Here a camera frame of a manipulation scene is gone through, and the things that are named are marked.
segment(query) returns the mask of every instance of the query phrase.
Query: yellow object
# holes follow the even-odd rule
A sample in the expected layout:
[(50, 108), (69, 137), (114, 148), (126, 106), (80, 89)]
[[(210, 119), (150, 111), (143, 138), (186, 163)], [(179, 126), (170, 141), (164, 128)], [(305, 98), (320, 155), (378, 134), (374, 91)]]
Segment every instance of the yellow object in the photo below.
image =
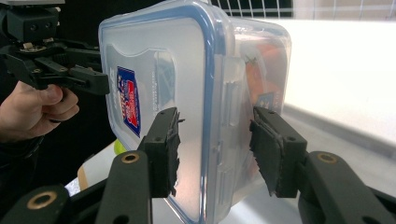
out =
[(114, 142), (114, 152), (116, 155), (120, 155), (122, 152), (126, 152), (126, 148), (122, 145), (119, 139)]

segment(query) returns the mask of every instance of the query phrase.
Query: plastic food container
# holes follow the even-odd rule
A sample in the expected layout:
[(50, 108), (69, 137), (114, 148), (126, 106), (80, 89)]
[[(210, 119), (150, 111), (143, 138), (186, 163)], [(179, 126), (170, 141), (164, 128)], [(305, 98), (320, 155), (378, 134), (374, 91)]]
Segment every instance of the plastic food container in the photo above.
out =
[(263, 184), (249, 151), (252, 106), (281, 112), (290, 37), (281, 26), (230, 19), (199, 1), (165, 1), (101, 23), (114, 134), (137, 149), (156, 114), (176, 106), (176, 197), (185, 223), (217, 223)]

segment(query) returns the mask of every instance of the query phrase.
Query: red and blue label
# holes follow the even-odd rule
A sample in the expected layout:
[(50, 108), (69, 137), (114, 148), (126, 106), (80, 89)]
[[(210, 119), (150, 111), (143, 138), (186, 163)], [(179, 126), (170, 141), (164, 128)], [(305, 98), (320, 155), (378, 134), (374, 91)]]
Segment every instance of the red and blue label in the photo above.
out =
[(134, 71), (118, 67), (117, 76), (123, 121), (140, 137), (140, 105)]

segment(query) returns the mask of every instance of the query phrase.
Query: black mechanical arm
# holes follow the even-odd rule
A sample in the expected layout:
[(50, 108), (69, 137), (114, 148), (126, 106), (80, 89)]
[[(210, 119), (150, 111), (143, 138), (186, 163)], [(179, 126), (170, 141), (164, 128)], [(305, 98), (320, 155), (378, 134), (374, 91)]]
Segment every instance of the black mechanical arm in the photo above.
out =
[(0, 32), (10, 45), (2, 47), (0, 55), (8, 72), (38, 90), (56, 84), (97, 95), (108, 94), (107, 75), (101, 73), (98, 48), (53, 38), (58, 10), (47, 4), (59, 3), (63, 1), (6, 1), (7, 5), (1, 5)]
[(255, 107), (250, 148), (270, 194), (295, 198), (304, 224), (396, 223), (396, 199), (369, 189), (329, 152), (307, 153), (307, 142), (277, 113)]
[(181, 121), (175, 107), (165, 109), (137, 150), (113, 160), (106, 180), (73, 197), (62, 186), (35, 189), (23, 196), (0, 223), (152, 223), (151, 199), (176, 194)]

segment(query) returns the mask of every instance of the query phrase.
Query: human hand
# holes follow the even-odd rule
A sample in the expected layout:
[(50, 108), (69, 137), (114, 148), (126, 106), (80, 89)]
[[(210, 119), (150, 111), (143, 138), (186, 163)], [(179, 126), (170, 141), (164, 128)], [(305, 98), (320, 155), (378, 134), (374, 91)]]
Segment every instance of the human hand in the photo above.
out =
[(79, 111), (69, 89), (49, 85), (38, 91), (18, 82), (0, 105), (0, 143), (17, 142), (49, 133)]

